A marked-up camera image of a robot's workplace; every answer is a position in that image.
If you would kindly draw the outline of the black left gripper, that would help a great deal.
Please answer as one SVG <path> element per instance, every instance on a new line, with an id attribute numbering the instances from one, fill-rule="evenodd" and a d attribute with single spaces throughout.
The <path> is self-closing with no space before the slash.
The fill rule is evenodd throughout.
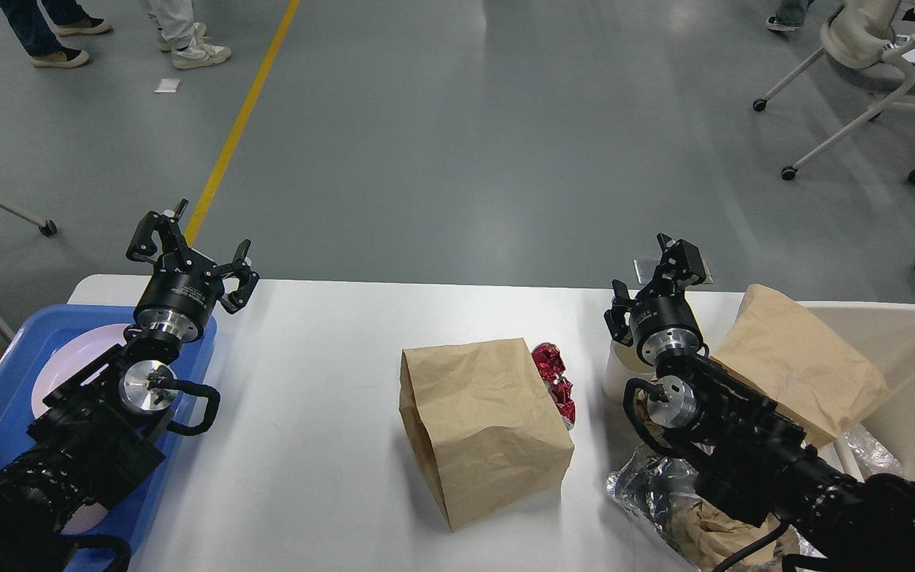
<path id="1" fill-rule="evenodd" d="M 125 251 L 128 261 L 152 266 L 148 286 L 133 312 L 142 330 L 159 329 L 174 334 L 182 343 L 201 337 L 208 319 L 219 303 L 226 314 L 235 315 L 249 303 L 259 283 L 248 253 L 251 240 L 237 247 L 233 260 L 208 270 L 208 280 L 199 274 L 196 254 L 180 229 L 188 199 L 181 199 L 173 211 L 149 211 L 137 224 Z M 225 291 L 225 279 L 238 285 Z"/>

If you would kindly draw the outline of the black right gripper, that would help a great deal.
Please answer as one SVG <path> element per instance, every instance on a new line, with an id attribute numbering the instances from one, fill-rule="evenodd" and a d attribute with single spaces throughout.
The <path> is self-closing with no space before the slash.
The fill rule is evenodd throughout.
<path id="1" fill-rule="evenodd" d="M 656 366 L 668 354 L 696 354 L 704 337 L 683 292 L 708 282 L 708 268 L 696 245 L 685 239 L 656 236 L 661 256 L 651 278 L 655 297 L 631 296 L 622 281 L 612 282 L 612 300 L 604 319 L 613 342 L 635 347 L 642 363 Z"/>

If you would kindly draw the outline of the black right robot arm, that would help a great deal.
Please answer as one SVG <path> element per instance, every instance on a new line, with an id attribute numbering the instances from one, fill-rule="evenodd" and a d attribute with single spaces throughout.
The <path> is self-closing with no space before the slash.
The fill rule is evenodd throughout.
<path id="1" fill-rule="evenodd" d="M 720 562 L 729 570 L 794 528 L 818 557 L 787 554 L 785 571 L 915 571 L 915 481 L 879 473 L 857 481 L 804 443 L 805 431 L 778 403 L 708 358 L 684 293 L 707 280 L 700 250 L 658 233 L 661 257 L 635 296 L 612 282 L 605 322 L 656 381 L 626 381 L 622 408 L 657 454 L 686 460 L 696 492 L 727 516 L 778 526 Z"/>

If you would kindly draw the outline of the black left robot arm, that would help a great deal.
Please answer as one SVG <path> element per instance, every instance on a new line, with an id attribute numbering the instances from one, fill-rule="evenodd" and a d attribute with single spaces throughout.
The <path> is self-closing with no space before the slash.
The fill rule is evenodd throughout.
<path id="1" fill-rule="evenodd" d="M 232 261 L 192 249 L 180 229 L 187 207 L 149 211 L 126 256 L 152 265 L 125 340 L 55 387 L 28 427 L 32 448 L 0 470 L 0 571 L 62 571 L 77 551 L 109 551 L 109 571 L 129 568 L 116 535 L 65 535 L 83 506 L 113 509 L 166 459 L 165 432 L 195 437 L 213 427 L 216 388 L 181 379 L 173 362 L 203 336 L 215 307 L 236 314 L 259 283 L 244 239 Z"/>

